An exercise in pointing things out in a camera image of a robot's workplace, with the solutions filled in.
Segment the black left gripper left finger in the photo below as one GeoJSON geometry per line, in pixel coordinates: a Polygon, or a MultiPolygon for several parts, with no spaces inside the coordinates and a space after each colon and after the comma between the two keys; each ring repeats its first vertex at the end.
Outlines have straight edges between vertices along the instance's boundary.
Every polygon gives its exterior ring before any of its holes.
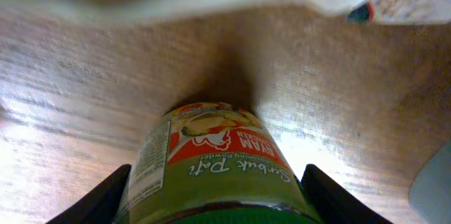
{"type": "Polygon", "coordinates": [[[71,207],[47,224],[112,223],[131,171],[124,164],[71,207]]]}

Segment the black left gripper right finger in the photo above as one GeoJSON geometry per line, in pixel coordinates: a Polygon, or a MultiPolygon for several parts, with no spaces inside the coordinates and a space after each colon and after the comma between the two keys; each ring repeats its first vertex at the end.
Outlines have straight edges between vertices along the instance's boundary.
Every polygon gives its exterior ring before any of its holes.
{"type": "Polygon", "coordinates": [[[299,187],[325,223],[392,224],[314,164],[307,164],[299,187]]]}

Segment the green lid seasoning jar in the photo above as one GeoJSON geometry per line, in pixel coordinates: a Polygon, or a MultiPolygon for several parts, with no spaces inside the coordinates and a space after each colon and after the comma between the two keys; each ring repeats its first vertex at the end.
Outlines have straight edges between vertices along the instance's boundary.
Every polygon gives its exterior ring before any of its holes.
{"type": "Polygon", "coordinates": [[[186,105],[151,129],[116,223],[320,223],[278,145],[252,113],[186,105]]]}

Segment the grey plastic basket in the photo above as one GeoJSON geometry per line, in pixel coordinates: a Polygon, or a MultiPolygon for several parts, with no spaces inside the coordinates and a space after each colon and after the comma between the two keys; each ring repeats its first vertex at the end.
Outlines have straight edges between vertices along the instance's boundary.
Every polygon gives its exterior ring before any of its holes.
{"type": "Polygon", "coordinates": [[[409,205],[430,224],[450,224],[450,141],[419,171],[409,205]]]}

